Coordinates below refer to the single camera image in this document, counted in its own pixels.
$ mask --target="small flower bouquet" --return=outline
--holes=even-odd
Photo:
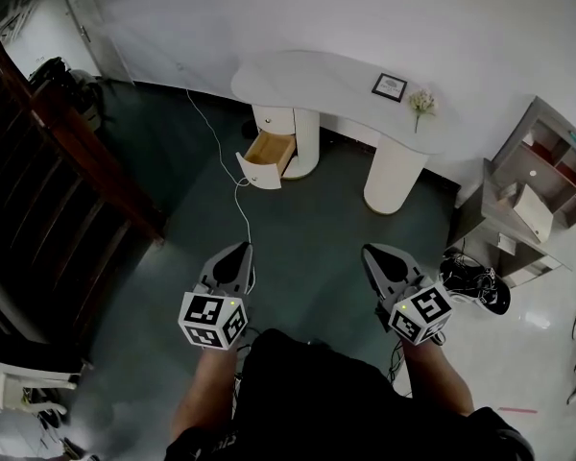
[[[409,97],[410,108],[416,113],[416,127],[414,128],[414,133],[419,130],[419,120],[423,114],[431,114],[435,116],[435,109],[437,108],[437,103],[435,97],[430,91],[421,89]]]

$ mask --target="open drawer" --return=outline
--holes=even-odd
[[[237,153],[243,174],[256,187],[279,189],[279,179],[297,148],[294,135],[261,131],[244,157]]]

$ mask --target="gray floor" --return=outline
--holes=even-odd
[[[211,132],[183,97],[147,87],[117,86],[114,93],[107,101],[115,121],[105,140],[171,221],[166,243],[151,247],[110,296],[91,349],[95,369],[82,379],[64,433],[104,460],[160,459],[200,353],[177,325],[182,293],[208,257],[247,233]],[[247,150],[240,130],[250,115],[202,109],[237,175],[234,152]],[[395,245],[435,273],[454,193],[421,177],[399,213],[376,215],[363,202],[371,161],[335,143],[309,177],[278,191],[240,188],[239,199],[252,224],[252,325],[300,340],[319,338],[386,371],[395,338],[373,315],[375,295],[360,248]]]

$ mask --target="white desk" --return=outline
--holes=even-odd
[[[231,87],[240,100],[254,105],[254,111],[259,106],[295,112],[298,158],[289,164],[290,175],[284,177],[298,177],[295,172],[304,176],[318,162],[318,139],[307,141],[299,136],[299,110],[340,116],[382,133],[365,186],[365,201],[374,211],[389,214],[400,209],[428,157],[444,150],[447,128],[444,111],[439,110],[435,117],[423,116],[414,133],[416,115],[407,98],[422,87],[405,79],[408,85],[401,103],[392,101],[372,93],[381,73],[396,76],[379,66],[339,55],[283,51],[243,62]],[[264,129],[258,116],[256,120]],[[315,156],[307,155],[310,149],[315,150]],[[303,155],[307,162],[300,162]]]

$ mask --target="wooden drawer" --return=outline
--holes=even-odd
[[[262,131],[244,157],[237,153],[237,159],[251,184],[262,189],[279,189],[279,179],[296,147],[293,135]]]
[[[252,106],[252,109],[260,130],[274,134],[295,134],[295,114],[292,108]]]

